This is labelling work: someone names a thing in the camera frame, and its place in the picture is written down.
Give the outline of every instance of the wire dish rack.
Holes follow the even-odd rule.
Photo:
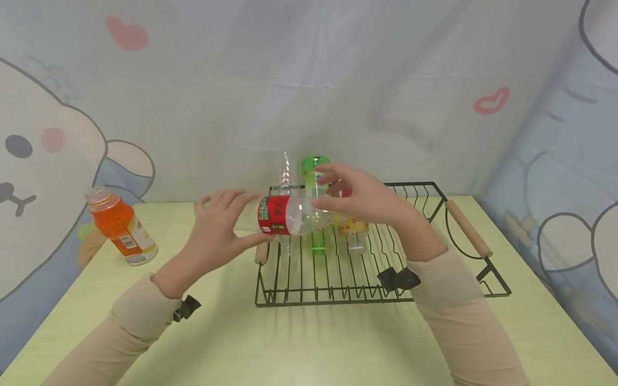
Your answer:
[[[494,264],[491,250],[457,208],[448,201],[434,182],[385,183],[423,213],[427,221],[435,220],[442,206],[446,229],[454,246],[466,257],[487,297],[509,296],[512,292]],[[295,187],[299,195],[304,186]],[[451,232],[449,217],[459,225]],[[311,236],[291,237],[290,253],[282,251],[277,241],[263,244],[256,251],[259,264],[255,288],[257,307],[305,306],[318,304],[395,303],[414,301],[409,290],[394,288],[385,275],[409,273],[399,237],[383,224],[370,224],[367,234],[359,235],[361,253],[350,252],[348,240],[336,227],[324,232],[325,256],[313,256]],[[456,238],[469,240],[479,256],[462,251]]]

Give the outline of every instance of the rack handle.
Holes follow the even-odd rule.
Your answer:
[[[255,247],[255,264],[266,264],[268,260],[268,244],[262,243]]]
[[[455,219],[457,225],[462,229],[463,234],[470,240],[470,244],[476,249],[476,252],[478,252],[482,258],[490,258],[493,256],[494,253],[487,243],[485,243],[483,237],[474,229],[474,226],[468,221],[457,204],[455,204],[455,201],[447,200],[444,205],[446,206],[446,210],[449,211],[451,216]]]

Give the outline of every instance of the cartoon eye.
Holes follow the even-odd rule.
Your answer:
[[[32,155],[32,145],[30,141],[21,135],[13,134],[6,137],[4,147],[13,157],[28,158]]]

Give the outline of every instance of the beige sleeve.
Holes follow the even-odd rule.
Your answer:
[[[148,274],[130,287],[109,316],[43,382],[45,386],[115,385],[172,322],[180,299],[166,298]]]
[[[421,278],[412,290],[456,385],[529,385],[517,352],[464,261],[448,251],[408,262]]]

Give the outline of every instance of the light green table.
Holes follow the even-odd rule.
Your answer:
[[[493,249],[492,260],[513,290],[510,297],[489,302],[532,384],[618,384],[476,201],[467,196],[453,200]],[[0,385],[39,385],[127,287],[180,250],[193,222],[190,203],[138,204],[135,209],[160,245],[157,257],[130,267],[106,243],[0,377]],[[434,224],[444,231],[443,212]],[[454,222],[452,227],[459,245],[472,251]],[[449,384],[446,364],[414,303],[256,308],[253,258],[254,251],[247,251],[197,283],[190,294],[202,307],[170,326],[121,384]]]

